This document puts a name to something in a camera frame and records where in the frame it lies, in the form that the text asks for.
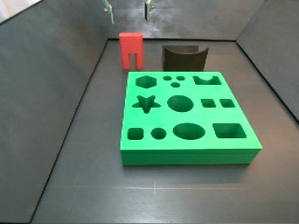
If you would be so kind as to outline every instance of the small circular hole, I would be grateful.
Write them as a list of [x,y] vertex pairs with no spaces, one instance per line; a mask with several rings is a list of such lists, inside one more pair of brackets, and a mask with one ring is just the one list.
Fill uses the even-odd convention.
[[172,79],[172,77],[168,76],[168,75],[165,75],[165,76],[162,77],[162,79],[164,79],[165,81],[169,81],[169,80]]
[[182,77],[182,76],[177,76],[177,77],[176,77],[176,80],[177,80],[177,81],[184,81],[184,77]]
[[172,83],[172,87],[173,87],[173,88],[177,88],[178,86],[180,86],[180,83],[177,83],[177,82],[173,82],[173,83]]
[[153,129],[150,134],[156,140],[161,140],[165,138],[165,130],[161,128]]

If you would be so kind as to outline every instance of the black curved block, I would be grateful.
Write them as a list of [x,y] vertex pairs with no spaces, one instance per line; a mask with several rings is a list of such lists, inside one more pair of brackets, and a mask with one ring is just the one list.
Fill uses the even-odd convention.
[[199,52],[197,45],[164,45],[164,71],[203,71],[209,48]]

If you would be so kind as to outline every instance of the hexagonal hole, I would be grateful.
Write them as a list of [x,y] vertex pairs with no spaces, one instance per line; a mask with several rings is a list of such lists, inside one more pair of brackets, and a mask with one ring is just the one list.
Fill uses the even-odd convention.
[[134,84],[140,88],[150,88],[150,87],[156,86],[156,78],[145,75],[145,76],[134,79]]

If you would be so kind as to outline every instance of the circular hole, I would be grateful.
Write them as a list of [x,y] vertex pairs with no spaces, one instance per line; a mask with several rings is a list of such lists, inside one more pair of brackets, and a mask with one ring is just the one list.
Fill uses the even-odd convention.
[[180,123],[172,128],[172,133],[181,139],[195,140],[204,136],[204,128],[195,123]]
[[180,83],[177,83],[177,82],[173,82],[173,83],[172,83],[172,87],[173,87],[173,88],[177,88],[178,86],[180,86]]
[[157,140],[165,138],[165,130],[161,128],[153,129],[150,134],[152,134],[152,137]]
[[177,80],[177,81],[184,81],[184,77],[182,77],[182,76],[177,76],[177,77],[176,77],[176,80]]
[[169,80],[172,79],[172,77],[168,76],[168,75],[165,75],[165,76],[162,77],[162,79],[164,79],[165,81],[169,81]]
[[168,107],[176,112],[186,112],[192,109],[193,106],[192,100],[182,95],[172,96],[166,104]]

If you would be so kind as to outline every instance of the rectangular hole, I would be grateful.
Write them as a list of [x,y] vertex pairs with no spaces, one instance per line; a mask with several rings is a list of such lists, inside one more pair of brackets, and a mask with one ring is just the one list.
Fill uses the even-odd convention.
[[204,108],[216,108],[216,104],[212,99],[200,99],[200,104]]
[[239,123],[213,123],[217,138],[245,138],[247,134]]
[[144,138],[144,130],[140,128],[130,128],[126,131],[128,140],[141,140]]
[[231,99],[219,99],[223,108],[235,108],[233,101]]

